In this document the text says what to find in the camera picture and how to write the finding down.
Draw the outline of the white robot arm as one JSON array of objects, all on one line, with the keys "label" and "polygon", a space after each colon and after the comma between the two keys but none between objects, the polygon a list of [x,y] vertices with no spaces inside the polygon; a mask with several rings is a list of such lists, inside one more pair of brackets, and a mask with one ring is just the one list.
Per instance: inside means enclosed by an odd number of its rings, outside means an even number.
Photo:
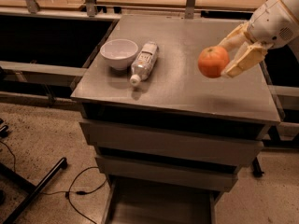
[{"label": "white robot arm", "polygon": [[299,36],[299,0],[267,0],[220,42],[234,58],[221,71],[233,78],[264,60],[268,50],[279,49]]}]

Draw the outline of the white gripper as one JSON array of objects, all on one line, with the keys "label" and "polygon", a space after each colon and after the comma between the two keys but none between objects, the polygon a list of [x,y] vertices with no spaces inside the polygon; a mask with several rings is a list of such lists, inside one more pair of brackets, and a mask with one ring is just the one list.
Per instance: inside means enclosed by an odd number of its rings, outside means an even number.
[{"label": "white gripper", "polygon": [[[263,61],[268,51],[281,48],[299,36],[299,0],[267,0],[251,16],[219,43],[227,51],[239,49],[221,71],[227,78],[237,77]],[[248,32],[252,40],[249,44]]]}]

